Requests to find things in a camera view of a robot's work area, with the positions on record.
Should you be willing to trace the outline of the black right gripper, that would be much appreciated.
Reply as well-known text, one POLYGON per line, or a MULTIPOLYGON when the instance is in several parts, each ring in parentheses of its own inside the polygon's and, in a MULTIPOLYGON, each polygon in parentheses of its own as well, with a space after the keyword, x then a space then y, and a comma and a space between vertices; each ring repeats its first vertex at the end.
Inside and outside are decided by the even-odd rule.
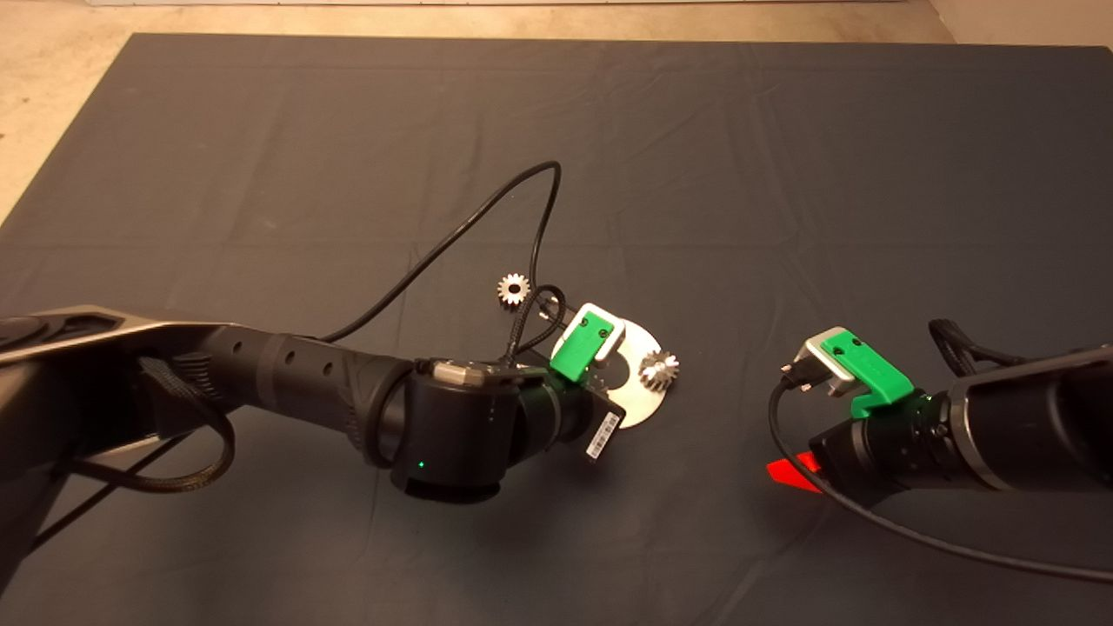
MULTIPOLYGON (((810 452, 796 454, 856 503, 873 508, 915 489, 962 489, 966 464, 951 436, 948 397, 907 397, 883 407, 879 415, 851 417, 810 438, 810 452)), ((767 464, 774 481, 823 492, 787 458, 767 464)))

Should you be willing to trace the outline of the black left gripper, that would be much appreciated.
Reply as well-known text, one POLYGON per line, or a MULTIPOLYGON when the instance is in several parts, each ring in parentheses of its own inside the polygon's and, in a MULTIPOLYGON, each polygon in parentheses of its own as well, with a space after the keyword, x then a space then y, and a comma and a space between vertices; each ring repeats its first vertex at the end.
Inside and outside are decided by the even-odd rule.
POLYGON ((585 463, 600 463, 627 411, 594 383, 568 383, 556 392, 560 427, 556 444, 577 452, 585 463))

